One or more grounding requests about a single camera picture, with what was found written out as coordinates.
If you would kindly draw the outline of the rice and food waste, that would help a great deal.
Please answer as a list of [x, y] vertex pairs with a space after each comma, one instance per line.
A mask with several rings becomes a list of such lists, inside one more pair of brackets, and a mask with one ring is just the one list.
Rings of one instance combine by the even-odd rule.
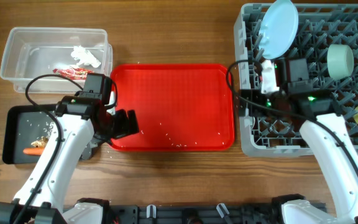
[[55, 123], [53, 121], [34, 121], [28, 123], [29, 131], [36, 139], [42, 136], [49, 138], [54, 126]]

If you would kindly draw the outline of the red foil wrapper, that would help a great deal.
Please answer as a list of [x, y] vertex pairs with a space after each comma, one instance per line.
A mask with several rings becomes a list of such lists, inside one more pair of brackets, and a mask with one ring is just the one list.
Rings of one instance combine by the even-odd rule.
[[85, 80], [89, 73], [93, 73], [92, 70], [88, 70], [80, 67], [70, 67], [66, 69], [54, 69], [54, 74], [67, 77], [71, 80]]

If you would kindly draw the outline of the light blue plate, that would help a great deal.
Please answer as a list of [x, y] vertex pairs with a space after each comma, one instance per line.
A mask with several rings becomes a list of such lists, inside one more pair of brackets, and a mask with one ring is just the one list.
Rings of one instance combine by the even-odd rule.
[[292, 45], [298, 31], [298, 11], [290, 0], [277, 0], [262, 19], [259, 35], [262, 39], [259, 49], [263, 58], [281, 57]]

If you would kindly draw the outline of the mint green bowl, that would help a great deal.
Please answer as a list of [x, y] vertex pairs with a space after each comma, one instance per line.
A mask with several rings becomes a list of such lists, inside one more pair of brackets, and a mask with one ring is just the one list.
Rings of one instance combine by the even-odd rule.
[[352, 49], [348, 45], [331, 44], [328, 48], [327, 66], [333, 80], [351, 76], [354, 70]]

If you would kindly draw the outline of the orange carrot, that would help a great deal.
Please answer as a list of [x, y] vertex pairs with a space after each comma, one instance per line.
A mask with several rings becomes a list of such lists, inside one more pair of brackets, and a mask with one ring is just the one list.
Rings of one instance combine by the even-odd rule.
[[43, 147], [32, 147], [32, 148], [25, 148], [23, 153], [30, 156], [41, 156], [44, 151]]

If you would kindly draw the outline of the brown food scrap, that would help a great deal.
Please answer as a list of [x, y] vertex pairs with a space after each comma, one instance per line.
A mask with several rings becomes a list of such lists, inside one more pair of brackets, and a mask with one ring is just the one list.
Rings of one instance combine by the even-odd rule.
[[32, 142], [31, 145], [33, 147], [45, 148], [47, 143], [48, 143], [48, 137], [42, 136], [36, 141]]

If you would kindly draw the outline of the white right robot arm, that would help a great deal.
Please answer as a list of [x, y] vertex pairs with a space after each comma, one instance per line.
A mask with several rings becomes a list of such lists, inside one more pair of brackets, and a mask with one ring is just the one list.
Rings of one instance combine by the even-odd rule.
[[305, 59], [249, 63], [262, 77], [261, 90], [234, 94], [256, 117], [291, 118], [299, 127], [324, 175], [336, 215], [309, 201], [288, 195], [276, 199], [281, 223], [358, 223], [358, 155], [348, 135], [338, 103], [328, 90], [315, 90]]

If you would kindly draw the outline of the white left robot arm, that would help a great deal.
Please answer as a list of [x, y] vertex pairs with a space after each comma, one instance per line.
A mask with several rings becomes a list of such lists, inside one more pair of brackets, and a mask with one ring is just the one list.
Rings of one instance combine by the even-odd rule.
[[81, 198], [64, 211], [68, 185], [83, 151], [139, 132], [135, 112], [109, 110], [116, 83], [103, 74], [90, 73], [84, 86], [65, 96], [51, 113], [34, 106], [55, 126], [30, 177], [12, 202], [0, 202], [0, 223], [113, 223], [114, 212], [107, 200]]

